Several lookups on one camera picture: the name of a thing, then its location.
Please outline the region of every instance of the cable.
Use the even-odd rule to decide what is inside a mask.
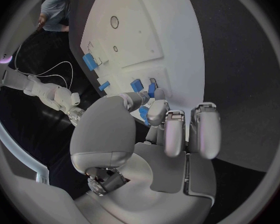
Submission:
[[[49,69],[49,70],[47,70],[47,71],[45,71],[45,72],[43,72],[43,73],[41,73],[41,74],[38,74],[38,75],[31,74],[31,73],[26,73],[26,72],[22,72],[22,71],[20,71],[20,70],[18,69],[18,67],[17,67],[17,65],[16,65],[17,55],[18,55],[18,53],[19,53],[19,51],[20,51],[20,49],[21,49],[21,46],[22,46],[22,45],[19,46],[19,48],[18,48],[18,50],[17,50],[17,52],[16,52],[16,55],[15,55],[15,59],[14,59],[14,67],[16,68],[16,70],[18,70],[20,73],[22,73],[22,74],[24,74],[24,75],[31,75],[31,76],[36,76],[36,77],[48,77],[48,76],[41,76],[41,75],[43,75],[43,74],[49,72],[50,70],[54,69],[55,67],[59,66],[60,64],[67,62],[67,63],[70,64],[70,67],[71,67],[71,70],[72,70],[72,77],[71,77],[71,81],[70,81],[69,88],[68,88],[68,89],[70,90],[71,85],[72,85],[72,82],[73,82],[73,78],[74,78],[74,70],[73,70],[72,64],[71,64],[69,61],[62,61],[62,62],[60,62],[59,64],[57,64],[56,66],[52,67],[51,69]],[[65,84],[66,84],[66,88],[67,88],[67,83],[66,83],[65,79],[64,79],[62,76],[60,76],[60,75],[50,75],[50,76],[59,76],[59,77],[61,77],[61,78],[64,80],[64,82],[65,82]]]
[[[48,76],[37,76],[37,77],[49,77],[49,76],[59,76],[59,77],[61,77],[64,80],[64,83],[65,83],[66,88],[67,88],[66,80],[62,76],[60,76],[60,75],[48,75]]]

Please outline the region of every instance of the man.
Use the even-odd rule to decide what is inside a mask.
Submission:
[[[69,31],[69,26],[60,24],[69,18],[71,0],[45,0],[41,5],[38,31]]]

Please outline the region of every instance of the circular hole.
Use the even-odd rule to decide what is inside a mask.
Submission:
[[[119,21],[118,21],[117,17],[112,16],[111,17],[111,27],[116,29],[118,27],[118,24],[119,24]]]

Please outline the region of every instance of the pink light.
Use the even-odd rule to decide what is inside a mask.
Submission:
[[[12,60],[12,56],[8,57],[8,58],[2,58],[0,60],[0,63],[1,64],[6,64],[6,63],[9,63],[10,61]]]

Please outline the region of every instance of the gray shirt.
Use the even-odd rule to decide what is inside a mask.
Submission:
[[[47,21],[43,27],[46,31],[61,31],[62,19],[69,16],[71,0],[45,0],[41,5],[41,13],[45,14]]]

